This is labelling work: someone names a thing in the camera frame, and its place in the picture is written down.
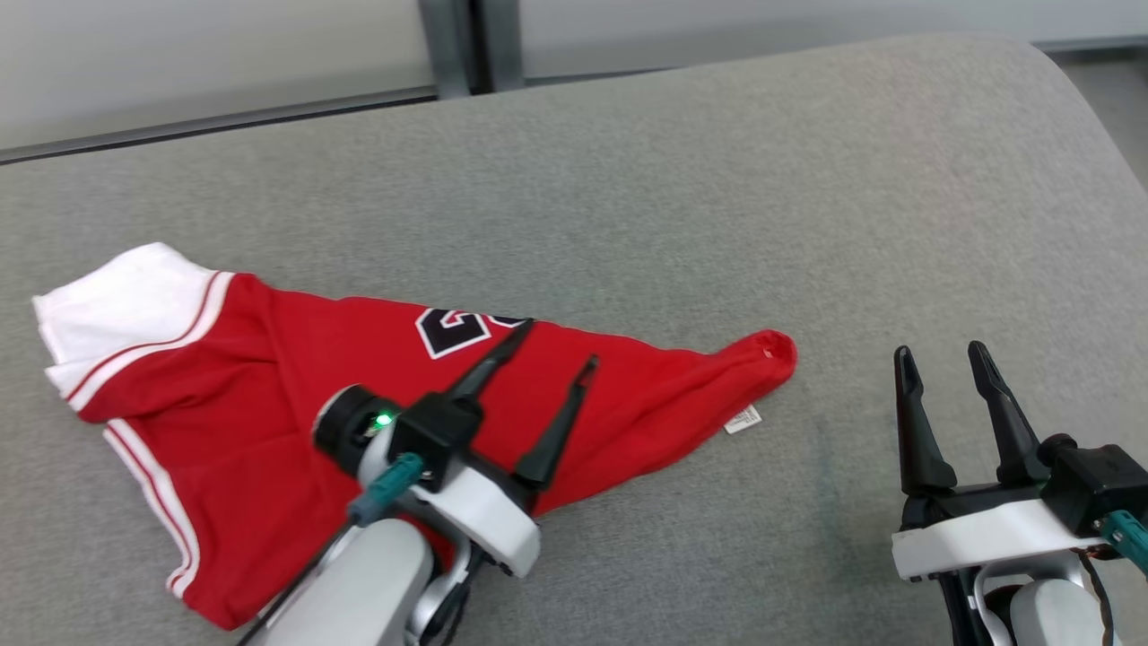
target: red jersey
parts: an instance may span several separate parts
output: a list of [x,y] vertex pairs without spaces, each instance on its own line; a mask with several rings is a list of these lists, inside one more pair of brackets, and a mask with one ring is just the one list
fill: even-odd
[[[249,621],[346,519],[357,483],[311,445],[360,383],[408,406],[445,390],[520,319],[276,289],[162,243],[33,298],[49,380],[139,481],[183,562],[168,587],[211,622]],[[482,395],[472,449],[511,469],[599,357],[542,514],[683,458],[793,373],[789,337],[715,355],[535,322]]]

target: white trim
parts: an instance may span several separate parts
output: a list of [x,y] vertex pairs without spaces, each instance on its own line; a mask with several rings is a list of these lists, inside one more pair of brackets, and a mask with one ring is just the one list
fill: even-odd
[[184,563],[168,577],[168,587],[172,594],[183,599],[184,592],[195,581],[200,569],[200,543],[192,521],[176,493],[171,476],[156,462],[147,445],[135,434],[135,429],[124,420],[109,420],[108,429],[103,434],[104,439],[111,444],[111,449],[139,481],[148,506],[171,534],[184,557]]
[[[514,321],[503,322],[502,320],[499,320],[499,318],[513,318]],[[491,316],[488,313],[487,319],[490,320],[492,325],[498,326],[501,328],[518,328],[519,326],[522,325],[522,322],[526,322],[526,318],[518,318],[517,316]]]
[[216,319],[219,318],[219,312],[223,310],[223,301],[227,295],[227,287],[231,285],[231,279],[234,275],[230,271],[220,271],[211,280],[207,296],[203,299],[203,309],[186,335],[165,344],[144,345],[127,352],[122,352],[122,355],[113,356],[110,361],[100,366],[86,381],[82,382],[83,386],[68,399],[68,405],[72,407],[72,411],[83,411],[92,402],[92,398],[95,397],[95,394],[108,383],[108,380],[131,364],[149,355],[184,348],[202,340],[215,326]]
[[[65,400],[79,395],[76,408],[82,408],[110,375],[147,355],[145,349],[178,348],[202,336],[196,322],[218,316],[209,309],[216,301],[207,301],[222,296],[231,277],[152,242],[33,296],[40,336],[53,359],[45,371],[48,380]],[[84,389],[93,372],[99,372],[94,383]]]

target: black number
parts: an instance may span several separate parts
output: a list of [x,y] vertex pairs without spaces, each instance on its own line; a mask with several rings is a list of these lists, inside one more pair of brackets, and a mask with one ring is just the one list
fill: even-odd
[[419,316],[416,326],[430,359],[447,357],[490,338],[490,330],[481,316],[457,309],[427,309]]

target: gray fabric surface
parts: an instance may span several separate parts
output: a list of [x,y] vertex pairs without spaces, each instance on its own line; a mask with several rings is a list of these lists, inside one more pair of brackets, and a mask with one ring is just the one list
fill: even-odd
[[[863,44],[0,168],[0,644],[226,645],[131,476],[40,371],[29,296],[163,240],[212,267],[713,351],[797,341],[765,422],[548,515],[457,644],[930,644],[897,578],[892,355],[963,482],[965,344],[1038,434],[1148,462],[1148,196],[1066,78],[979,37]],[[683,425],[690,423],[682,420]],[[1106,566],[1125,644],[1143,579]]]

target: clothing tag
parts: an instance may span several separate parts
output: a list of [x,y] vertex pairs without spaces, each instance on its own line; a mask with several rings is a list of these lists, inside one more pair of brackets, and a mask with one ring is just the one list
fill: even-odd
[[757,425],[760,421],[761,421],[761,414],[758,413],[758,410],[754,408],[753,405],[750,405],[745,407],[745,411],[735,415],[732,420],[726,422],[726,433],[729,435],[734,435],[738,431],[744,431],[745,429],[748,429],[750,427]]

